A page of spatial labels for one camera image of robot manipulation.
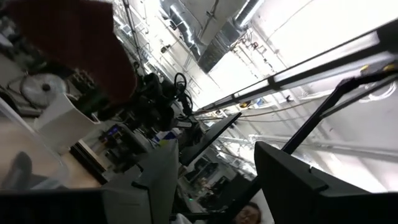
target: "person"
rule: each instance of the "person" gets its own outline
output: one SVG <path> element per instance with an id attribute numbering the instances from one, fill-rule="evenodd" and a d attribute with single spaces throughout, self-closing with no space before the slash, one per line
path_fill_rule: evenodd
<path id="1" fill-rule="evenodd" d="M 260 224 L 261 210 L 258 204 L 249 202 L 235 217 L 233 224 Z"/>

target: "wall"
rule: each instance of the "wall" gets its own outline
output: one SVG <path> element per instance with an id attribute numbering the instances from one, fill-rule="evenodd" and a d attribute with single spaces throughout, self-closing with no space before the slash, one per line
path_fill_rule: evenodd
<path id="1" fill-rule="evenodd" d="M 397 6 L 390 0 L 268 0 L 256 23 L 293 65 L 397 18 Z"/>
<path id="2" fill-rule="evenodd" d="M 398 93 L 389 98 L 371 103 L 355 103 L 329 118 L 346 141 L 360 142 L 364 145 L 377 145 L 398 153 L 396 132 Z M 398 190 L 398 161 L 363 159 L 364 166 L 374 175 L 386 190 Z"/>

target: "cable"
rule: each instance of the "cable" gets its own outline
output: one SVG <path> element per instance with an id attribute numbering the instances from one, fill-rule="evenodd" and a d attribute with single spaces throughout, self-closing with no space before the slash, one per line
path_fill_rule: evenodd
<path id="1" fill-rule="evenodd" d="M 183 79 L 183 81 L 177 81 L 177 77 L 182 77 L 182 79 Z M 177 89 L 179 89 L 179 86 L 178 86 L 178 84 L 183 84 L 183 88 L 180 90 L 180 95 L 182 95 L 183 93 L 184 93 L 184 91 L 187 89 L 187 84 L 188 84 L 188 82 L 187 82 L 187 78 L 185 77 L 185 75 L 184 74 L 182 74 L 182 73 L 180 73 L 180 72 L 177 72 L 177 74 L 175 74 L 175 76 L 174 76 L 174 86 L 177 88 Z"/>
<path id="2" fill-rule="evenodd" d="M 298 9 L 297 11 L 295 11 L 289 18 L 287 18 L 287 20 L 282 23 L 278 28 L 276 28 L 276 30 L 267 38 L 266 43 L 268 42 L 268 40 L 280 29 L 282 28 L 284 25 L 286 25 L 286 23 L 288 23 L 295 15 L 297 15 L 301 10 L 303 10 L 305 7 L 307 7 L 311 2 L 313 2 L 314 0 L 309 0 L 309 2 L 305 3 L 300 9 Z"/>
<path id="3" fill-rule="evenodd" d="M 365 85 L 365 90 L 369 89 L 370 87 L 372 87 L 373 85 L 375 85 L 375 83 L 372 84 L 368 84 Z M 383 94 L 376 96 L 373 94 L 369 94 L 368 98 L 369 99 L 360 99 L 358 102 L 360 103 L 369 103 L 372 101 L 379 101 L 379 100 L 384 100 L 388 97 L 390 97 L 395 91 L 397 90 L 397 84 L 395 82 L 391 83 L 389 89 L 387 91 L 385 91 Z"/>
<path id="4" fill-rule="evenodd" d="M 275 123 L 275 122 L 283 122 L 283 121 L 293 121 L 296 119 L 307 119 L 308 117 L 304 117 L 304 116 L 300 116 L 297 118 L 290 118 L 290 119 L 279 119 L 279 120 L 275 120 L 275 121 L 256 121 L 256 120 L 246 120 L 246 119 L 238 119 L 238 121 L 247 121 L 247 122 L 256 122 L 256 123 Z"/>
<path id="5" fill-rule="evenodd" d="M 292 108 L 296 108 L 298 106 L 305 105 L 307 103 L 314 102 L 316 100 L 318 100 L 318 99 L 309 100 L 309 101 L 306 101 L 306 102 L 303 102 L 303 103 L 299 103 L 299 104 L 294 105 L 294 106 L 290 106 L 288 108 L 279 109 L 279 110 L 275 110 L 275 111 L 268 111 L 268 112 L 265 112 L 265 113 L 245 115 L 245 116 L 241 116 L 240 118 L 251 118 L 251 117 L 255 117 L 255 116 L 262 116 L 262 115 L 266 115 L 266 114 L 272 114 L 272 113 L 276 113 L 276 112 L 281 112 L 281 111 L 289 110 L 289 109 L 292 109 Z M 214 120 L 214 119 L 222 119 L 222 118 L 208 118 L 208 119 L 201 119 L 201 121 L 208 121 L 208 120 Z"/>
<path id="6" fill-rule="evenodd" d="M 139 41 L 138 41 L 138 36 L 137 36 L 137 32 L 135 30 L 136 25 L 134 23 L 134 19 L 132 19 L 131 14 L 129 13 L 130 8 L 129 8 L 129 2 L 127 0 L 123 0 L 123 4 L 124 4 L 124 10 L 126 11 L 126 15 L 127 15 L 127 21 L 128 24 L 130 26 L 131 29 L 131 33 L 133 34 L 133 41 L 134 41 L 134 45 L 136 46 L 136 51 L 138 54 L 138 59 L 139 59 L 139 63 L 141 68 L 144 68 L 143 64 L 142 64 L 142 59 L 141 59 L 141 53 L 140 53 L 140 47 L 139 47 Z"/>
<path id="7" fill-rule="evenodd" d="M 183 93 L 183 95 L 181 96 L 181 97 L 185 97 L 186 99 L 188 99 L 188 104 L 189 104 L 189 107 L 190 107 L 190 112 L 192 113 L 192 109 L 193 109 L 193 101 L 192 101 L 192 98 L 190 97 L 190 96 L 188 96 L 186 93 Z M 179 120 L 179 121 L 185 121 L 186 119 L 188 119 L 189 118 L 189 116 L 190 116 L 190 114 L 186 114 L 186 116 L 184 116 L 183 118 L 176 118 L 177 120 Z"/>

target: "black cable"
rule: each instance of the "black cable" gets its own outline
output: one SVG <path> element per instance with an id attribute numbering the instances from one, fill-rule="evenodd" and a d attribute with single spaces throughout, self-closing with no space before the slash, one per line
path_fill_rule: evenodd
<path id="1" fill-rule="evenodd" d="M 183 81 L 179 81 L 179 82 L 177 81 L 177 78 L 179 76 L 182 77 Z M 174 76 L 174 87 L 180 91 L 180 93 L 176 96 L 176 98 L 179 98 L 180 96 L 182 96 L 184 94 L 185 90 L 187 89 L 187 84 L 188 84 L 187 78 L 185 77 L 184 74 L 182 74 L 180 72 L 175 74 L 175 76 Z"/>
<path id="2" fill-rule="evenodd" d="M 286 23 L 288 23 L 295 15 L 297 15 L 301 10 L 303 10 L 305 7 L 307 7 L 311 2 L 313 2 L 313 0 L 309 0 L 309 2 L 305 3 L 302 7 L 300 7 L 300 9 L 298 9 L 297 11 L 295 11 L 289 18 L 287 18 L 287 20 L 282 23 L 278 28 L 276 28 L 276 30 L 267 38 L 266 43 L 268 42 L 268 40 L 280 29 L 282 28 L 284 25 L 286 25 Z"/>
<path id="3" fill-rule="evenodd" d="M 124 10 L 126 11 L 126 17 L 127 17 L 128 25 L 129 25 L 129 27 L 131 29 L 131 33 L 133 35 L 132 39 L 134 41 L 134 45 L 136 46 L 136 51 L 137 51 L 137 54 L 138 54 L 139 63 L 141 65 L 142 70 L 145 73 L 145 69 L 144 69 L 144 66 L 142 64 L 141 53 L 140 53 L 140 49 L 141 48 L 139 46 L 138 36 L 137 36 L 137 32 L 135 30 L 136 25 L 135 25 L 134 19 L 132 19 L 132 16 L 130 14 L 130 8 L 129 8 L 130 5 L 129 5 L 129 2 L 127 0 L 124 0 L 123 4 L 124 4 Z"/>
<path id="4" fill-rule="evenodd" d="M 185 94 L 185 96 L 187 97 L 187 99 L 189 100 L 189 103 L 191 104 L 191 110 L 193 110 L 193 101 L 192 101 L 192 97 L 188 96 L 187 94 Z"/>

